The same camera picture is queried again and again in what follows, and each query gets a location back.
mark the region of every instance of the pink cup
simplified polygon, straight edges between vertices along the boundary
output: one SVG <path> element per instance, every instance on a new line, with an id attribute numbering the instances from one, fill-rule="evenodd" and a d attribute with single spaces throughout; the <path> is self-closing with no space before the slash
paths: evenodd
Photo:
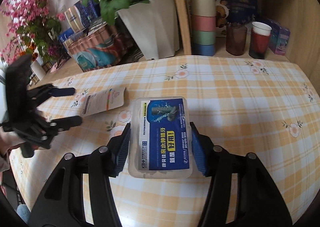
<path id="1" fill-rule="evenodd" d="M 198 31 L 215 31 L 216 30 L 216 17 L 206 16 L 192 16 L 192 29 Z"/>

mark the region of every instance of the white card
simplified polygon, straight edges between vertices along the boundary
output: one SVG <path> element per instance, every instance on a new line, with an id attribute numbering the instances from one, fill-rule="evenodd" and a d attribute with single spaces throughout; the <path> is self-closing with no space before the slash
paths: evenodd
<path id="1" fill-rule="evenodd" d="M 81 108 L 81 116 L 101 113 L 124 105 L 125 87 L 111 88 L 88 95 Z"/>

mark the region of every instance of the orange flower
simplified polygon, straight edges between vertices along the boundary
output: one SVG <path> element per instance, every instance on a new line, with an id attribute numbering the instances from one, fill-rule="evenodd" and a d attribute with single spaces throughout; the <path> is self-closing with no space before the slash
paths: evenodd
<path id="1" fill-rule="evenodd" d="M 34 42 L 30 44 L 30 49 L 32 49 L 32 50 L 36 49 L 36 44 Z"/>

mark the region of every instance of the blue cup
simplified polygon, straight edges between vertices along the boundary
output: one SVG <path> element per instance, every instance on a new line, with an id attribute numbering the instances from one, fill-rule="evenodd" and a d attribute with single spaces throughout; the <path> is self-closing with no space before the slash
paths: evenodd
<path id="1" fill-rule="evenodd" d="M 216 53 L 215 44 L 212 45 L 200 45 L 197 43 L 193 43 L 193 55 L 197 56 L 214 56 Z"/>

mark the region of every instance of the person's leg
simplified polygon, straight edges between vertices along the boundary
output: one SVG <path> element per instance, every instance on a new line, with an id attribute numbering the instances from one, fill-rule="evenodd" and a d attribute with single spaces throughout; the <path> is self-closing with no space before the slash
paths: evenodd
<path id="1" fill-rule="evenodd" d="M 30 217 L 30 211 L 26 205 L 19 205 L 17 208 L 17 214 L 21 217 L 21 219 L 28 224 L 28 220 Z"/>

